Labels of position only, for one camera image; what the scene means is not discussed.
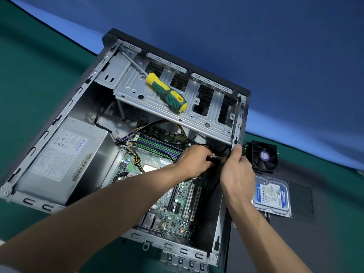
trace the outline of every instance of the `motherboard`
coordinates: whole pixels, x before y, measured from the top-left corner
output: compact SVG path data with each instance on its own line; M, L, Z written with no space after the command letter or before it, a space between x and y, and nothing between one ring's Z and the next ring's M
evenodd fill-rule
M174 133L154 128L148 136L137 134L130 142L124 155L120 157L109 183L118 182L128 177L144 172L160 169L177 160L182 148L168 143L179 142ZM163 149L167 155L159 152ZM135 165L134 153L140 159L139 166ZM176 242L190 240L198 228L198 207L202 206L207 188L208 172L185 180L166 192L150 207L146 215L139 221L138 228L146 229L154 234Z

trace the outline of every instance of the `person's right forearm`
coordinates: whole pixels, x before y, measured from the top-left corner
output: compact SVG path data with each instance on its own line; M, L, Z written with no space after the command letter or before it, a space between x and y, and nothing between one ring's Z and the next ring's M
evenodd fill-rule
M258 272L311 272L250 201L227 204Z

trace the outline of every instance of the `black side panel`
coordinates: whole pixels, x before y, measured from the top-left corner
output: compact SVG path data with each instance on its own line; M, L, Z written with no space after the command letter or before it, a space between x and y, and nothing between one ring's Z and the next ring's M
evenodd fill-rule
M339 255L330 232L325 180L283 159L279 171L267 175L288 181L292 206L292 218L270 215L272 227L313 272L337 272ZM226 272L256 272L235 228L231 228Z
M239 86L233 82L230 82L224 78L221 78L207 70L204 70L203 68L200 68L198 66L195 66L191 63L188 63L187 61L183 60L183 59L180 59L170 53L167 53L161 49L158 49L156 47L153 47L152 45L149 45L148 43L145 43L139 39L136 39L135 37L133 36L130 36L126 33L123 33L117 29L111 29L104 37L103 37L103 41L104 42L107 42L109 39L107 37L110 37L110 36L115 36L119 39L121 39L122 41L127 41L128 43L130 44L133 44L135 46L138 46L148 52L151 52L157 56L160 56L164 59L167 59L169 60L170 62L173 62L179 66L182 66L192 72L195 72L195 73L198 73L199 75L201 76L204 76L205 78L208 78L208 79L211 79L213 80L214 82L217 82L217 83L220 83L221 85L223 86L226 86L232 90L235 90L237 91L238 93L244 95L244 96L247 96L249 97L250 96L250 91L242 86Z

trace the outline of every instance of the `person's left hand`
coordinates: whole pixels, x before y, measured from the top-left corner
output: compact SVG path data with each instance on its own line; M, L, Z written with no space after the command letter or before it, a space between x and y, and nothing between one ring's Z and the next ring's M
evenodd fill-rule
M208 156L212 156L212 151L207 147L190 146L182 152L175 166L184 180L191 179L214 165L212 162L206 161Z

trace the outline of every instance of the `person's left forearm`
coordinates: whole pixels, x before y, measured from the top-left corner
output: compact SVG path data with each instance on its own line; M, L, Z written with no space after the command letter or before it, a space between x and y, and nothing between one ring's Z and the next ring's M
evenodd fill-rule
M177 165L168 165L99 189L5 243L0 264L25 273L74 273L182 181Z

